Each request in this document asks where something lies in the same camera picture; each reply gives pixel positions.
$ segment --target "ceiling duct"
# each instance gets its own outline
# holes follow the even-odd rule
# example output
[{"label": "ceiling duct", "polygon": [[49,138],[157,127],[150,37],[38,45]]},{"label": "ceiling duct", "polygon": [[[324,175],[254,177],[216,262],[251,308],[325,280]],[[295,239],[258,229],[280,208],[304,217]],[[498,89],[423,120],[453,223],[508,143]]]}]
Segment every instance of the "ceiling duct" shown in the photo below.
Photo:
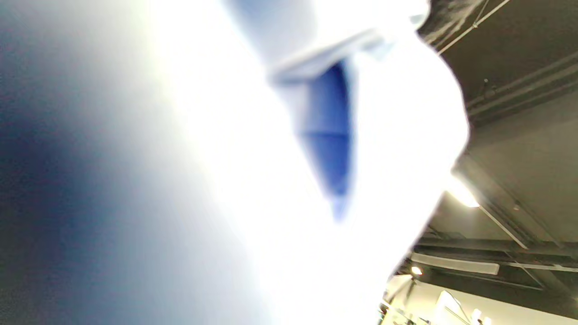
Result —
[{"label": "ceiling duct", "polygon": [[578,90],[578,52],[466,104],[470,122],[482,127]]},{"label": "ceiling duct", "polygon": [[451,258],[436,257],[419,253],[412,253],[410,258],[412,261],[417,263],[464,272],[497,275],[498,270],[500,269],[500,266],[495,263],[453,260]]}]

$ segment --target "dark ceiling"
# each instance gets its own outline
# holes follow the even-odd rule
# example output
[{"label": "dark ceiling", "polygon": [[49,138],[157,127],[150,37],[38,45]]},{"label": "dark ceiling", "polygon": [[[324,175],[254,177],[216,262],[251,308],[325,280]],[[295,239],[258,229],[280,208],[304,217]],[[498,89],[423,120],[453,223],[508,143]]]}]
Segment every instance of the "dark ceiling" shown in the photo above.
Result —
[{"label": "dark ceiling", "polygon": [[443,53],[472,125],[456,173],[494,219],[447,195],[414,251],[501,267],[422,265],[423,281],[578,319],[577,17],[573,0],[511,0]]}]

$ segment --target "wire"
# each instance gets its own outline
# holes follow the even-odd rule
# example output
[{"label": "wire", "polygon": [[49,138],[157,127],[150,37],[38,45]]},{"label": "wire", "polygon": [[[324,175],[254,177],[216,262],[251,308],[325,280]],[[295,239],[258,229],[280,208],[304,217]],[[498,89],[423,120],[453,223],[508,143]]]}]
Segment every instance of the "wire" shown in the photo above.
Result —
[{"label": "wire", "polygon": [[492,11],[488,12],[484,17],[482,17],[474,26],[469,27],[468,29],[464,30],[463,33],[461,33],[458,37],[456,37],[454,40],[452,40],[450,43],[448,43],[448,45],[445,45],[441,50],[439,50],[438,54],[443,54],[447,49],[449,49],[450,47],[454,46],[454,44],[456,44],[457,42],[459,42],[462,38],[464,38],[468,33],[470,33],[471,31],[473,31],[475,28],[477,28],[477,26],[479,26],[481,23],[483,23],[486,19],[490,18],[490,16],[492,16],[496,11],[498,11],[501,7],[505,6],[508,2],[510,2],[510,0],[504,0],[502,1],[502,3],[500,3],[499,5],[497,5],[495,8],[492,9]]},{"label": "wire", "polygon": [[474,19],[474,21],[473,21],[473,23],[472,23],[472,26],[474,26],[474,28],[477,28],[477,22],[478,22],[478,20],[480,19],[481,14],[484,13],[484,10],[486,9],[486,6],[488,5],[488,2],[489,2],[489,1],[490,1],[490,0],[486,0],[486,2],[484,3],[484,5],[481,7],[480,13],[477,14],[476,19]]}]

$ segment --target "ceiling light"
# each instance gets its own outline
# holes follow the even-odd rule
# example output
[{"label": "ceiling light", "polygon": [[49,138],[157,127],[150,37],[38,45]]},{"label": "ceiling light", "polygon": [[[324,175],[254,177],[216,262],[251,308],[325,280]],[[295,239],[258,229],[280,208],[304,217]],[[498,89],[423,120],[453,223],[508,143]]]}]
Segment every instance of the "ceiling light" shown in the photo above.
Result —
[{"label": "ceiling light", "polygon": [[468,208],[477,208],[480,204],[473,197],[472,192],[454,175],[450,177],[448,188],[446,189],[453,197]]},{"label": "ceiling light", "polygon": [[412,267],[412,273],[415,275],[422,275],[423,272],[421,272],[421,268],[419,267]]}]

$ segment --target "white cloth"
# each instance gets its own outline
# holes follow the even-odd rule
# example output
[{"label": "white cloth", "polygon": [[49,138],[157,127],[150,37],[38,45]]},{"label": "white cloth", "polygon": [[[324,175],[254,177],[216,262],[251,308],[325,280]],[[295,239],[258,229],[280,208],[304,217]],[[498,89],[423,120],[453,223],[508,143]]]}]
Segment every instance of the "white cloth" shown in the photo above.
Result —
[{"label": "white cloth", "polygon": [[[349,4],[352,21],[376,21],[367,6]],[[290,115],[266,82],[276,65],[262,64],[217,3],[159,1],[153,12],[175,120],[189,138],[183,152],[201,163],[220,207],[207,216],[226,220],[249,253],[268,307],[261,312],[274,324],[374,322],[389,274],[435,209],[468,138],[449,67],[409,19],[387,10],[395,20],[372,29],[386,42],[348,56],[355,178],[350,216],[335,224]],[[342,20],[320,21],[330,31]],[[367,27],[350,24],[321,43]]]}]

